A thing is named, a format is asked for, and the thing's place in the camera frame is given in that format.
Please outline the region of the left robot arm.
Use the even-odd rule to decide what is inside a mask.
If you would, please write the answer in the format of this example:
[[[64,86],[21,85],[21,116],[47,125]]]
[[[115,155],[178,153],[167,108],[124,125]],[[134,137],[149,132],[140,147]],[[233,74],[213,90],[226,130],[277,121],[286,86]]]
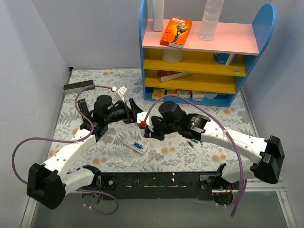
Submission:
[[[57,208],[64,197],[79,189],[98,190],[102,186],[101,171],[85,165],[69,172],[76,161],[107,132],[108,124],[122,121],[140,122],[146,113],[131,98],[129,102],[112,102],[108,95],[97,97],[88,120],[77,130],[74,141],[43,164],[34,163],[28,172],[27,195],[49,209]]]

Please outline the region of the white remote control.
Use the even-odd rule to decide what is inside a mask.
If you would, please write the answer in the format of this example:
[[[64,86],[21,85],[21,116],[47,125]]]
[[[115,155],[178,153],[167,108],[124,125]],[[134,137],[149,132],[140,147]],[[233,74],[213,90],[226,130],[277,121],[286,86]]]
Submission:
[[[144,144],[133,139],[130,136],[127,136],[123,140],[123,144],[126,145],[127,147],[133,149],[134,151],[137,151],[139,154],[145,154],[148,151],[148,148]]]

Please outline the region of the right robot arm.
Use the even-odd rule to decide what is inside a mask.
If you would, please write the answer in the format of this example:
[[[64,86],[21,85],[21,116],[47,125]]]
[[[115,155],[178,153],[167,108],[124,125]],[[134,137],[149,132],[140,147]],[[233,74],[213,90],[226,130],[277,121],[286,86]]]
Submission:
[[[257,178],[265,183],[279,181],[285,159],[281,140],[276,136],[269,139],[249,136],[227,127],[221,127],[210,118],[200,114],[187,114],[177,103],[166,101],[159,107],[160,117],[147,112],[137,115],[139,125],[145,129],[146,138],[164,140],[165,135],[178,133],[184,138],[201,143],[211,143],[231,151],[238,151],[246,158],[243,162],[223,164],[213,180],[225,189],[239,179]]]

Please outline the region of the blue battery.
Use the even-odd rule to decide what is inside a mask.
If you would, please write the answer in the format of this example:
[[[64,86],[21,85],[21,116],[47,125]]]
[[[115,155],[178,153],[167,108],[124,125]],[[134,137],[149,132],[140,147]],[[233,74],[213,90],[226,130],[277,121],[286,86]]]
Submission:
[[[133,144],[133,146],[136,147],[139,150],[141,150],[143,148],[143,146],[141,144],[136,143],[136,142]]]

